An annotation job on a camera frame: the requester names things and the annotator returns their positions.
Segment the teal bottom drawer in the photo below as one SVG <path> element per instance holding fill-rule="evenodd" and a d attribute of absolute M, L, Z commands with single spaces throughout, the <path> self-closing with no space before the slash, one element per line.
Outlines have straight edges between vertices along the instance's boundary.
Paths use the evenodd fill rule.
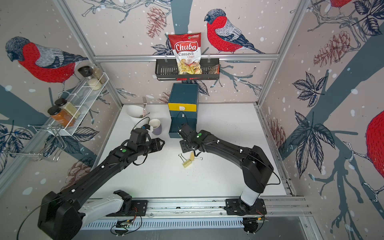
<path fill-rule="evenodd" d="M 182 128 L 182 125 L 188 124 L 193 130 L 196 130 L 197 119 L 187 119 L 187 118 L 174 118 L 171 117 L 171 126 L 169 130 L 170 138 L 181 138 L 178 134 L 179 130 Z"/>

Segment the teal drawer cabinet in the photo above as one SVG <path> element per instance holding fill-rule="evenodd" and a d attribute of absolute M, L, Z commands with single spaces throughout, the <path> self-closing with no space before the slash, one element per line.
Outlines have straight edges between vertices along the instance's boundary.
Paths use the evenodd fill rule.
<path fill-rule="evenodd" d="M 168 103 L 196 104 L 199 103 L 199 87 L 196 84 L 174 83 Z M 174 118 L 182 117 L 197 119 L 197 112 L 170 111 Z"/>

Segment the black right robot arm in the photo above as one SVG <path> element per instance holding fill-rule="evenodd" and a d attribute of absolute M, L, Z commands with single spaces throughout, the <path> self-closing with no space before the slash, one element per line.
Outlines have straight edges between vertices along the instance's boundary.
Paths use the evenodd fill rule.
<path fill-rule="evenodd" d="M 208 131 L 196 132 L 188 124 L 183 124 L 178 130 L 182 138 L 180 145 L 184 153 L 193 152 L 210 153 L 219 156 L 238 166 L 244 177 L 246 188 L 243 190 L 240 200 L 247 206 L 253 206 L 259 198 L 274 172 L 274 167 L 264 151 L 258 147 L 252 148 L 234 145 Z"/>

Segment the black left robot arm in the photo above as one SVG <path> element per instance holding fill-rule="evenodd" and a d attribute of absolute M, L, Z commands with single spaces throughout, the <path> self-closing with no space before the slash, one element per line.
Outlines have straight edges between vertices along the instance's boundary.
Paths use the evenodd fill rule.
<path fill-rule="evenodd" d="M 60 193 L 50 192 L 42 199 L 38 228 L 53 240 L 71 240 L 82 227 L 100 217 L 119 211 L 127 196 L 101 200 L 83 208 L 86 201 L 109 179 L 120 173 L 139 156 L 159 152 L 165 145 L 160 138 L 151 139 L 145 129 L 134 129 L 131 136 L 110 151 L 106 159 L 89 174 Z"/>

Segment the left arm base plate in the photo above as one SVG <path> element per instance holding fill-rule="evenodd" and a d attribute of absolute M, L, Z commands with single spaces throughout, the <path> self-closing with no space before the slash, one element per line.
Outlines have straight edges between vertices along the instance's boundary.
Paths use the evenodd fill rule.
<path fill-rule="evenodd" d="M 148 202 L 147 200 L 124 201 L 123 206 L 118 212 L 111 213 L 107 215 L 107 217 L 144 217 L 146 215 Z"/>

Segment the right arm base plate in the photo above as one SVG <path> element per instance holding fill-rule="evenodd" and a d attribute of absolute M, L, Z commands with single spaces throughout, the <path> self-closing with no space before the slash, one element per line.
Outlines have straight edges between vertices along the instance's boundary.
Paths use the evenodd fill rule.
<path fill-rule="evenodd" d="M 245 215 L 266 215 L 267 210 L 263 199 L 258 198 L 252 206 L 244 203 L 240 198 L 226 199 L 223 209 L 227 215 L 245 216 Z"/>

